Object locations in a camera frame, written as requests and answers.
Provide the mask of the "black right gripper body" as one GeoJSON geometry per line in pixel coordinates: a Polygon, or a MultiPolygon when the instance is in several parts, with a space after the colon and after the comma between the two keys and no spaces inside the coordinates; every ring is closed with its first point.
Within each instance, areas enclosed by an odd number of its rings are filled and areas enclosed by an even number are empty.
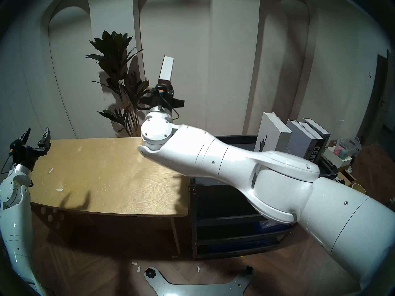
{"type": "Polygon", "coordinates": [[[174,90],[157,92],[156,90],[146,90],[138,101],[138,110],[150,110],[156,106],[172,111],[175,108],[183,108],[185,100],[174,98],[174,90]]]}

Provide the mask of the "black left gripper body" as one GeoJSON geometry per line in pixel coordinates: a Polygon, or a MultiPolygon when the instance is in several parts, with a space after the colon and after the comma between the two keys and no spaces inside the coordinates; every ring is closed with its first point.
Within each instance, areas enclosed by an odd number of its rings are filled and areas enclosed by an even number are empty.
{"type": "Polygon", "coordinates": [[[14,146],[13,147],[13,164],[22,165],[31,172],[39,157],[47,155],[48,151],[40,151],[38,148],[30,146],[14,146]]]}

